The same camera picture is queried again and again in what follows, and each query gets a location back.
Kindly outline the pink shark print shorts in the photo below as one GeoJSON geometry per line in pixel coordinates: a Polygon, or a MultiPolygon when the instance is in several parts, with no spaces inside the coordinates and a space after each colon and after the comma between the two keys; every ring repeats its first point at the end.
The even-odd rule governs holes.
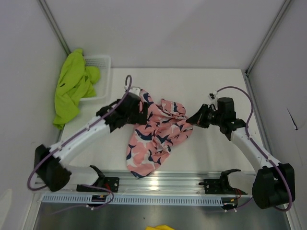
{"type": "Polygon", "coordinates": [[[147,121],[135,126],[126,152],[127,169],[137,179],[159,169],[171,155],[171,148],[188,140],[193,131],[181,103],[166,99],[155,103],[145,90],[140,96],[148,104],[147,121]]]}

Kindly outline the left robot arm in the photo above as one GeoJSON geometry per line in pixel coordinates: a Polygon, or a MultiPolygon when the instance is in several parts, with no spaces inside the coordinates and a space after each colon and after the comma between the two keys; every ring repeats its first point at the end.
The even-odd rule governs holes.
{"type": "Polygon", "coordinates": [[[133,93],[102,107],[79,131],[67,139],[35,150],[35,168],[44,187],[57,192],[68,185],[85,186],[98,192],[104,187],[104,174],[94,165],[70,167],[70,162],[85,148],[104,135],[126,124],[144,125],[147,122],[149,104],[133,93]]]}

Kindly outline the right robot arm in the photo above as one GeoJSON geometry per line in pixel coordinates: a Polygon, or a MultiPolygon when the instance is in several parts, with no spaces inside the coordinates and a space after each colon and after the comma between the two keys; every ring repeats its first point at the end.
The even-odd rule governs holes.
{"type": "Polygon", "coordinates": [[[291,208],[295,200],[293,167],[288,163],[282,164],[258,145],[246,122],[237,118],[232,98],[222,97],[217,99],[216,104],[203,104],[187,123],[201,128],[219,127],[220,132],[241,150],[252,165],[256,173],[254,176],[239,169],[223,171],[219,181],[222,192],[228,194],[238,189],[253,196],[261,209],[278,208],[284,204],[291,208]]]}

